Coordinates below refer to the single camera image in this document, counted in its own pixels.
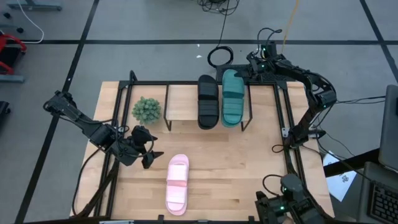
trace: pink slide sandal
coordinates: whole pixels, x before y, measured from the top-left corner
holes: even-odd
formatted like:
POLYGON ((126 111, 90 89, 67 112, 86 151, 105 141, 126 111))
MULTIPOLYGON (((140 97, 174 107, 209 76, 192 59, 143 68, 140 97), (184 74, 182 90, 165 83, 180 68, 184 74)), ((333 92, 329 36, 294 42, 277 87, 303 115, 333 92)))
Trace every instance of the pink slide sandal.
POLYGON ((175 155, 167 171, 166 207, 173 215, 183 215, 188 200, 189 160, 186 155, 175 155))

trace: wire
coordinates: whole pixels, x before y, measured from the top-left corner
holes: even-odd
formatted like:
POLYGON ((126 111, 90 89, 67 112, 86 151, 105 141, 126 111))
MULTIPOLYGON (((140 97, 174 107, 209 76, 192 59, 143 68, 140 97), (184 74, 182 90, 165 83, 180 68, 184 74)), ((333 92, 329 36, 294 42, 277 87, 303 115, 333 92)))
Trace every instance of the wire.
POLYGON ((362 100, 375 100, 375 99, 380 99, 380 98, 386 98, 386 96, 374 96, 374 97, 360 98, 360 99, 355 99, 355 100, 345 100, 345 101, 338 100, 336 103, 348 103, 348 104, 351 104, 351 103, 357 103, 357 102, 362 101, 362 100))
POLYGON ((338 158, 338 156, 328 152, 319 142, 319 139, 317 138, 317 142, 318 145, 320 146, 321 149, 323 149, 327 154, 333 156, 334 158, 338 159, 344 166, 346 166, 347 168, 349 168, 351 171, 354 171, 355 173, 359 174, 360 176, 362 176, 363 178, 367 179, 368 181, 372 182, 372 183, 376 183, 374 180, 370 179, 369 177, 366 177, 364 174, 358 172, 356 169, 354 169, 353 167, 351 167, 350 165, 348 165, 344 160, 338 158))
MULTIPOLYGON (((229 6, 229 0, 228 0, 227 5, 226 5, 226 11, 227 11, 227 12, 228 12, 228 6, 229 6)), ((226 16, 227 16, 227 13, 224 15, 223 28, 221 29, 221 35, 220 35, 220 39, 219 39, 219 41, 218 41, 217 47, 220 46, 221 40, 222 40, 222 38, 223 38, 226 16)))
POLYGON ((334 106, 334 105, 331 105, 331 106, 329 107, 329 110, 325 113, 325 115, 323 116, 322 120, 319 121, 319 123, 318 123, 317 125, 315 125, 314 128, 317 128, 317 127, 319 127, 319 125, 322 124, 323 120, 326 118, 326 116, 328 115, 328 113, 330 112, 330 110, 332 109, 333 106, 334 106))
POLYGON ((270 194, 275 195, 275 196, 279 196, 277 193, 274 193, 274 192, 270 191, 270 190, 266 187, 265 181, 266 181, 266 179, 267 179, 268 177, 279 177, 279 178, 282 178, 282 176, 281 176, 281 175, 277 175, 277 174, 269 174, 269 175, 266 175, 266 176, 262 179, 262 186, 263 186, 263 188, 264 188, 266 191, 268 191, 270 194))
POLYGON ((229 0, 198 0, 197 3, 199 6, 201 6, 203 12, 211 12, 211 13, 216 13, 216 14, 221 13, 224 16, 230 16, 238 8, 240 0, 236 0, 235 7, 228 8, 228 6, 227 6, 226 9, 225 8, 220 9, 220 7, 226 1, 229 1, 229 0))
POLYGON ((339 141, 339 140, 333 138, 333 137, 332 137, 330 134, 328 134, 327 132, 326 132, 326 135, 329 136, 329 138, 331 138, 332 140, 334 140, 334 141, 340 143, 352 156, 355 156, 355 155, 348 149, 348 147, 347 147, 346 145, 344 145, 341 141, 339 141))
POLYGON ((286 27, 286 33, 285 33, 285 36, 284 36, 284 43, 282 44, 282 51, 281 51, 282 53, 284 53, 286 39, 287 39, 287 36, 289 34, 289 29, 290 29, 290 26, 293 23, 293 18, 294 18, 294 15, 296 14, 298 6, 299 6, 299 0, 296 0, 296 5, 294 6, 292 14, 290 15, 289 23, 287 24, 287 27, 286 27))
MULTIPOLYGON (((282 148, 282 149, 279 150, 279 151, 275 151, 274 148, 275 148, 276 146, 282 146, 282 147, 283 147, 283 145, 281 145, 281 144, 273 145, 273 147, 271 148, 271 150, 272 150, 273 153, 280 153, 280 152, 282 152, 282 151, 284 150, 284 149, 282 148)), ((319 156, 322 157, 322 155, 320 154, 320 152, 316 151, 315 149, 311 149, 310 147, 307 147, 307 146, 304 146, 304 145, 301 145, 301 146, 304 147, 304 148, 306 148, 306 149, 309 149, 309 150, 311 150, 311 151, 316 152, 317 154, 319 154, 319 156)))
POLYGON ((71 121, 71 120, 69 120, 69 119, 66 119, 66 118, 63 118, 63 117, 61 117, 61 116, 59 116, 58 118, 59 118, 59 119, 62 119, 62 120, 64 120, 64 121, 68 121, 68 122, 70 122, 71 124, 75 124, 73 121, 71 121))
POLYGON ((271 150, 272 150, 273 153, 280 153, 280 152, 282 152, 282 151, 284 150, 284 148, 283 148, 283 145, 281 145, 281 144, 276 144, 276 145, 274 145, 274 146, 271 148, 271 150), (276 146, 282 146, 282 149, 279 150, 279 151, 275 151, 274 148, 275 148, 276 146))
POLYGON ((301 146, 304 147, 304 148, 306 148, 306 149, 309 149, 309 150, 311 150, 311 151, 316 152, 317 154, 319 154, 320 157, 322 157, 322 154, 321 154, 320 152, 316 151, 315 149, 312 149, 312 148, 307 147, 307 146, 304 146, 304 145, 301 145, 301 146))
MULTIPOLYGON (((227 5, 226 5, 226 10, 227 10, 227 11, 228 11, 228 9, 229 9, 228 7, 229 7, 229 0, 228 0, 227 5)), ((213 62, 211 62, 211 55, 213 55, 213 53, 216 52, 217 50, 226 50, 227 52, 229 52, 229 60, 228 60, 226 63, 222 64, 222 65, 230 65, 230 64, 232 63, 232 61, 234 60, 234 52, 233 52, 233 50, 232 50, 231 47, 228 47, 228 46, 219 47, 220 44, 221 44, 221 40, 222 40, 222 38, 223 38, 226 16, 228 16, 227 13, 224 15, 223 28, 221 29, 221 35, 220 35, 220 39, 218 40, 218 44, 217 44, 217 46, 216 46, 213 50, 211 50, 211 51, 209 52, 209 54, 207 55, 207 62, 208 62, 209 65, 212 66, 213 68, 216 68, 217 66, 219 66, 219 65, 215 65, 213 62)))
POLYGON ((385 100, 376 101, 376 102, 367 102, 367 103, 355 103, 355 102, 352 102, 352 103, 344 103, 344 104, 349 104, 349 105, 354 105, 354 104, 356 104, 356 105, 365 105, 365 104, 375 104, 375 103, 383 103, 383 102, 385 102, 385 100))
POLYGON ((267 38, 266 46, 268 45, 268 41, 269 41, 269 39, 272 37, 273 34, 275 34, 275 33, 279 34, 279 33, 282 32, 281 29, 274 30, 274 29, 271 29, 271 28, 269 28, 269 27, 264 27, 264 28, 262 28, 262 29, 257 33, 257 50, 256 50, 256 53, 253 53, 253 56, 256 56, 256 55, 259 53, 259 51, 260 51, 260 33, 261 33, 263 30, 270 30, 270 31, 271 31, 271 34, 269 34, 269 36, 268 36, 268 38, 267 38))
POLYGON ((25 13, 23 7, 21 6, 21 3, 19 2, 19 0, 17 0, 17 2, 18 2, 18 5, 19 5, 19 8, 21 9, 21 11, 24 14, 24 16, 26 17, 26 19, 29 20, 29 22, 32 23, 33 26, 36 26, 36 28, 38 28, 41 31, 41 33, 42 33, 42 38, 39 41, 34 41, 34 42, 29 42, 29 41, 28 42, 24 42, 24 41, 22 41, 22 43, 24 43, 24 44, 39 44, 39 43, 41 43, 43 41, 43 39, 44 39, 44 31, 38 25, 36 25, 36 23, 34 23, 31 19, 29 19, 29 17, 25 13))
POLYGON ((95 152, 93 152, 93 153, 86 159, 86 161, 83 163, 83 165, 82 165, 82 167, 81 167, 81 169, 80 169, 79 176, 78 176, 78 178, 77 178, 75 193, 73 194, 73 200, 72 200, 72 212, 73 212, 74 215, 76 215, 75 200, 76 200, 77 192, 78 192, 78 190, 79 190, 79 184, 80 184, 81 174, 83 173, 83 170, 84 170, 85 166, 87 165, 88 161, 89 161, 93 156, 95 156, 95 154, 97 154, 97 152, 99 152, 99 151, 100 151, 100 149, 98 148, 95 152))
POLYGON ((84 122, 84 123, 87 123, 87 124, 102 124, 102 123, 107 123, 107 122, 113 121, 113 119, 107 119, 107 120, 104 120, 104 121, 87 121, 87 120, 85 120, 83 118, 80 118, 80 117, 78 117, 78 119, 80 121, 84 122))

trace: potted succulent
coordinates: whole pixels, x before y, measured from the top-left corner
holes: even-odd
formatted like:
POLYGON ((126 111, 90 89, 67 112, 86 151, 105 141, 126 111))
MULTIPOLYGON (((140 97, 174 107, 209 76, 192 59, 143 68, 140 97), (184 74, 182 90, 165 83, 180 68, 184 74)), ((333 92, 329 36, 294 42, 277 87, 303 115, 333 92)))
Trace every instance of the potted succulent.
POLYGON ((140 124, 153 124, 160 118, 161 108, 159 101, 153 98, 145 99, 142 96, 134 105, 132 115, 140 124))

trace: black floor stripe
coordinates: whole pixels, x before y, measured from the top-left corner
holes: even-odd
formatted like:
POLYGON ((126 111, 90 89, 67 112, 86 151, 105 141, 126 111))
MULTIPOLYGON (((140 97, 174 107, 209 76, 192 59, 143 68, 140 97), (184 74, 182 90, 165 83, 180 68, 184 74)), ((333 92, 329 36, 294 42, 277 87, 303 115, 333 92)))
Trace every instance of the black floor stripe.
POLYGON ((29 208, 30 201, 32 200, 33 194, 36 189, 37 181, 39 180, 40 173, 43 169, 45 158, 47 157, 47 153, 49 152, 49 148, 51 145, 52 138, 54 136, 55 128, 57 127, 57 123, 58 123, 58 118, 53 117, 50 123, 49 130, 47 131, 47 135, 45 136, 42 150, 40 151, 39 154, 39 158, 37 159, 35 169, 33 170, 32 177, 30 178, 24 198, 22 199, 21 206, 19 207, 19 211, 15 219, 15 224, 20 224, 24 222, 27 209, 29 208))
POLYGON ((390 66, 390 69, 392 71, 392 74, 394 74, 397 82, 398 82, 398 68, 397 65, 395 63, 395 60, 392 58, 390 50, 387 47, 387 42, 388 41, 384 41, 383 36, 381 35, 381 32, 379 30, 379 28, 377 27, 376 21, 374 20, 372 13, 368 7, 368 5, 366 4, 365 0, 359 0, 363 10, 365 11, 366 17, 369 20, 369 23, 371 24, 371 27, 373 29, 374 34, 377 37, 377 40, 380 41, 381 43, 381 49, 384 53, 384 56, 386 57, 386 60, 388 62, 388 65, 390 66))
POLYGON ((77 64, 79 63, 79 59, 81 56, 81 52, 83 51, 83 47, 85 45, 85 41, 87 39, 88 31, 90 31, 91 23, 93 22, 95 11, 97 10, 97 6, 100 0, 94 0, 93 6, 91 7, 90 14, 88 15, 88 19, 83 29, 83 33, 81 34, 79 45, 77 46, 77 50, 75 56, 73 57, 72 64, 70 65, 70 69, 68 72, 67 79, 65 80, 65 84, 63 85, 62 91, 68 91, 70 88, 70 84, 72 83, 73 76, 75 74, 77 64))
MULTIPOLYGON (((85 44, 157 45, 157 44, 217 44, 219 40, 87 40, 85 44)), ((283 44, 283 40, 274 40, 283 44)), ((222 40, 222 44, 257 44, 257 40, 222 40)), ((289 45, 377 45, 377 40, 286 40, 289 45)))
MULTIPOLYGON (((83 46, 84 46, 84 41, 87 38, 88 35, 88 31, 90 29, 91 23, 93 22, 93 18, 95 15, 95 11, 96 8, 98 6, 98 2, 100 0, 94 0, 93 5, 91 7, 91 11, 90 14, 87 18, 86 21, 86 26, 83 30, 83 33, 81 35, 81 39, 80 42, 78 44, 77 50, 76 50, 76 54, 72 60, 72 64, 70 65, 70 69, 68 72, 68 77, 65 80, 65 84, 63 86, 63 90, 64 91, 68 91, 69 87, 70 87, 70 83, 72 82, 72 78, 73 78, 73 74, 75 73, 76 67, 77 67, 77 63, 79 61, 80 55, 81 55, 81 51, 83 50, 83 46)), ((37 182, 39 181, 39 177, 40 177, 40 173, 43 169, 44 166, 44 162, 45 162, 45 158, 47 157, 47 153, 50 149, 50 145, 55 133, 55 129, 57 128, 57 124, 58 124, 58 118, 53 117, 50 123, 50 127, 49 130, 47 131, 47 134, 45 136, 45 140, 42 146, 42 149, 40 151, 39 154, 39 158, 37 159, 35 168, 33 170, 33 174, 32 177, 30 178, 28 187, 26 189, 24 198, 22 199, 22 203, 21 206, 19 207, 19 211, 15 220, 16 224, 20 224, 24 222, 26 213, 28 211, 29 205, 30 205, 30 201, 32 200, 33 194, 35 192, 36 186, 37 186, 37 182)))
MULTIPOLYGON (((283 40, 274 40, 283 44, 283 40)), ((86 40, 84 44, 157 45, 157 44, 217 44, 218 40, 86 40)), ((222 40, 222 44, 256 44, 257 40, 222 40)), ((80 44, 80 40, 43 40, 40 44, 80 44)), ((398 45, 398 40, 286 40, 287 45, 398 45)))

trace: white paper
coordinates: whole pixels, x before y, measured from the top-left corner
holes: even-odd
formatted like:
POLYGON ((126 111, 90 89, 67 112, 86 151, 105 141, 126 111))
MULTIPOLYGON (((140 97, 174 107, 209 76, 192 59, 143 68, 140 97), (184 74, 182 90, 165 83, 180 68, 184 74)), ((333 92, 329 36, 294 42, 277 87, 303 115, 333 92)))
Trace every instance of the white paper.
MULTIPOLYGON (((327 166, 337 161, 338 159, 327 154, 323 158, 323 166, 327 166)), ((353 183, 355 175, 356 175, 355 171, 349 171, 340 175, 326 178, 326 181, 328 183, 329 193, 332 194, 335 198, 337 198, 337 200, 339 200, 340 202, 343 201, 344 196, 347 194, 349 187, 353 183)))

